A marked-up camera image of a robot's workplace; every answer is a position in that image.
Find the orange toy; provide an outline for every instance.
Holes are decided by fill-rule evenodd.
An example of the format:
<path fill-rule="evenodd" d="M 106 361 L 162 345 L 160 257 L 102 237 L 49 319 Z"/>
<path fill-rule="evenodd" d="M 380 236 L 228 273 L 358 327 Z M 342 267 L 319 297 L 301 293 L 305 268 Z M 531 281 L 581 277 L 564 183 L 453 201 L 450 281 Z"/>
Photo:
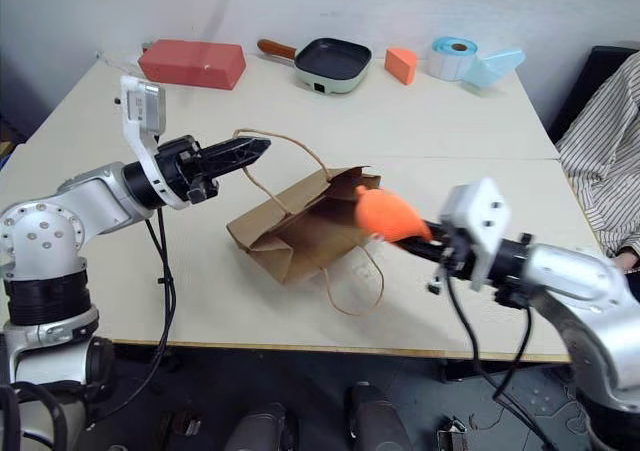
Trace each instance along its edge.
<path fill-rule="evenodd" d="M 356 224 L 395 243 L 404 238 L 420 236 L 427 241 L 433 234 L 418 212 L 399 196 L 383 189 L 356 188 Z"/>
<path fill-rule="evenodd" d="M 416 75 L 418 57 L 404 48 L 389 48 L 384 59 L 384 68 L 404 84 L 411 84 Z"/>

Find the striped shirt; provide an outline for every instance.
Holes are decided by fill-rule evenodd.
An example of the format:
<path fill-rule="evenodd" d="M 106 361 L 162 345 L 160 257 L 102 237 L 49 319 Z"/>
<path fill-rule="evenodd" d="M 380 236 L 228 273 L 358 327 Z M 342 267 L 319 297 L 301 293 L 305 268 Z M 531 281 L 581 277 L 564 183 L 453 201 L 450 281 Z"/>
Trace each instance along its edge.
<path fill-rule="evenodd" d="M 558 143 L 560 161 L 605 254 L 640 255 L 640 53 L 593 95 Z"/>

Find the black chair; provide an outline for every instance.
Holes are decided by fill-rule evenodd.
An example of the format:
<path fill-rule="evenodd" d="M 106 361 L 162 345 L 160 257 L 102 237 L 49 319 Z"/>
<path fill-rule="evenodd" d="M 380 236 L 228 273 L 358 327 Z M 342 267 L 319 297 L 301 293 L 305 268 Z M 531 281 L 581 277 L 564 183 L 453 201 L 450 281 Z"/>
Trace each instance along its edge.
<path fill-rule="evenodd" d="M 591 96 L 598 90 L 620 65 L 637 49 L 617 48 L 615 46 L 595 46 L 578 80 L 573 85 L 569 96 L 565 100 L 555 121 L 547 130 L 551 141 L 555 144 L 567 132 L 574 119 L 585 107 Z"/>

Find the frying pan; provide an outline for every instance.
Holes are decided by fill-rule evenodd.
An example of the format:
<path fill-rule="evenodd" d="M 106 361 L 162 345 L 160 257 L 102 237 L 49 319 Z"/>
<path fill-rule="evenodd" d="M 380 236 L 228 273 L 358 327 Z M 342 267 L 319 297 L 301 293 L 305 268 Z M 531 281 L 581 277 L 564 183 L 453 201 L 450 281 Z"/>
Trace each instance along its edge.
<path fill-rule="evenodd" d="M 364 77 L 371 50 L 360 44 L 333 38 L 311 41 L 301 50 L 269 39 L 258 41 L 266 54 L 293 60 L 296 75 L 320 93 L 348 93 Z"/>

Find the white wall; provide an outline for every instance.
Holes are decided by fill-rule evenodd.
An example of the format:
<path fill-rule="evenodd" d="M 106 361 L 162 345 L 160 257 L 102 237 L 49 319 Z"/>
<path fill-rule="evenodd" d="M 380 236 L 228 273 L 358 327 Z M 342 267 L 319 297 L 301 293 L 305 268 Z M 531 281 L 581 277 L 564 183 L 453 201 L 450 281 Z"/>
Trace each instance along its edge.
<path fill-rule="evenodd" d="M 424 56 L 440 35 L 481 51 L 521 46 L 520 76 L 545 124 L 591 46 L 640 37 L 640 0 L 0 0 L 2 113 L 35 129 L 91 66 L 160 37 L 303 45 L 320 36 Z"/>

